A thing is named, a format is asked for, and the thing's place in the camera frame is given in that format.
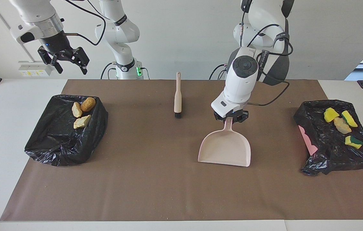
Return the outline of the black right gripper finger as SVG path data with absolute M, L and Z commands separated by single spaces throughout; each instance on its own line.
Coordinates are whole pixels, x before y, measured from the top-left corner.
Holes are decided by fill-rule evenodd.
M 87 74 L 87 66 L 90 59 L 88 58 L 85 50 L 82 47 L 68 49 L 68 61 L 80 67 L 83 75 Z
M 63 68 L 58 63 L 57 56 L 54 56 L 51 52 L 45 50 L 43 46 L 40 46 L 37 52 L 39 53 L 39 56 L 41 57 L 44 64 L 54 67 L 59 74 L 63 72 Z

